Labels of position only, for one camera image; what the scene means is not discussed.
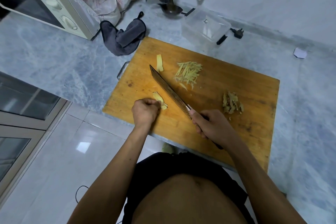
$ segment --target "person's left hand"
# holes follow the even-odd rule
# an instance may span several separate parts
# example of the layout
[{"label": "person's left hand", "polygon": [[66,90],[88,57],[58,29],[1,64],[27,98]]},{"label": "person's left hand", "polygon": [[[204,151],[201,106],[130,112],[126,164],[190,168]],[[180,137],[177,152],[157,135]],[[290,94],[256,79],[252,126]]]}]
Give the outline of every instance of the person's left hand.
[{"label": "person's left hand", "polygon": [[161,102],[144,98],[134,102],[132,107],[134,125],[136,127],[146,125],[150,127],[160,110]]}]

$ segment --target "black knife handle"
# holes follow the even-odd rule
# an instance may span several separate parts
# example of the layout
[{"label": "black knife handle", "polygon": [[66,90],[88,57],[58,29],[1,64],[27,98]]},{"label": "black knife handle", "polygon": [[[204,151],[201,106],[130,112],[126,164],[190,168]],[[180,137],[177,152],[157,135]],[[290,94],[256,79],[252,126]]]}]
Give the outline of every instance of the black knife handle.
[{"label": "black knife handle", "polygon": [[[204,119],[206,119],[207,121],[209,121],[209,117],[207,117],[207,116],[205,116],[205,115],[203,115],[203,114],[201,114],[201,113],[200,113],[200,115],[201,115]],[[212,142],[217,146],[218,149],[223,150],[223,147],[222,147],[222,146],[220,146],[219,144],[215,143],[214,141],[212,141]]]}]

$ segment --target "bare belly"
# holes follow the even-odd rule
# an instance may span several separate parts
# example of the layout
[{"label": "bare belly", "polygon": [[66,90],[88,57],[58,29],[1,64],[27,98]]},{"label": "bare belly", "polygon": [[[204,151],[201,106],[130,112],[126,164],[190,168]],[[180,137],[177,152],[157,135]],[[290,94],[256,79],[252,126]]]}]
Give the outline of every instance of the bare belly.
[{"label": "bare belly", "polygon": [[247,222],[236,205],[213,182],[180,174],[159,184],[140,202],[132,223]]}]

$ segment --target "plastic box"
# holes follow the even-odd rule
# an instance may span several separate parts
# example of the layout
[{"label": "plastic box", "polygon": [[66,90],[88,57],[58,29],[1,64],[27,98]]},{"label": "plastic box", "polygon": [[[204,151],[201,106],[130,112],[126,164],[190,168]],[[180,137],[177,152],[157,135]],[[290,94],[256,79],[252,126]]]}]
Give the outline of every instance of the plastic box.
[{"label": "plastic box", "polygon": [[181,22],[182,36],[203,50],[217,46],[217,41],[229,31],[231,24],[212,11],[198,6]]}]

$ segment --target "cutting board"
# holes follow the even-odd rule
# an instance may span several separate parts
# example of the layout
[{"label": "cutting board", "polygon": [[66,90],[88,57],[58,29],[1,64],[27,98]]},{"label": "cutting board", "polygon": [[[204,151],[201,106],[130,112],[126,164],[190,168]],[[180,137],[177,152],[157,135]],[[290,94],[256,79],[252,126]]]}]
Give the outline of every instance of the cutting board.
[{"label": "cutting board", "polygon": [[[162,77],[196,111],[223,111],[224,92],[229,90],[237,93],[245,111],[225,116],[230,117],[232,127],[267,171],[280,83],[278,79],[146,37],[106,102],[103,112],[133,123],[131,108],[134,101],[153,98],[153,92],[157,91],[168,104],[168,109],[158,115],[152,126],[153,133],[233,166],[228,153],[219,150],[210,140],[201,138],[187,115],[154,81],[149,65],[156,68],[157,54],[162,55]],[[173,78],[179,68],[176,63],[187,61],[203,65],[197,84],[193,90],[188,85],[188,91]]]}]

